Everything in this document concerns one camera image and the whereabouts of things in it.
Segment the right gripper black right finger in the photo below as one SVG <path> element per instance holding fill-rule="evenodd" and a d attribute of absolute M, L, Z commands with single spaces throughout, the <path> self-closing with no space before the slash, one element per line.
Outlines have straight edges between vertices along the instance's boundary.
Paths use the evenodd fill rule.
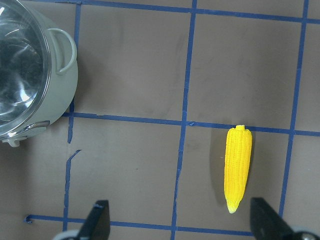
<path fill-rule="evenodd" d="M 256 240 L 318 240 L 319 235 L 293 230 L 262 197 L 250 200 L 250 231 Z"/>

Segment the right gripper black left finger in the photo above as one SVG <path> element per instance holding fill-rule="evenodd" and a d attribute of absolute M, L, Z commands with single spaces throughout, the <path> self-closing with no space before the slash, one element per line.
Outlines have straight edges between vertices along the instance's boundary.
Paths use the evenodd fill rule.
<path fill-rule="evenodd" d="M 108 240 L 111 233 L 108 200 L 97 200 L 79 230 L 57 234 L 54 240 Z"/>

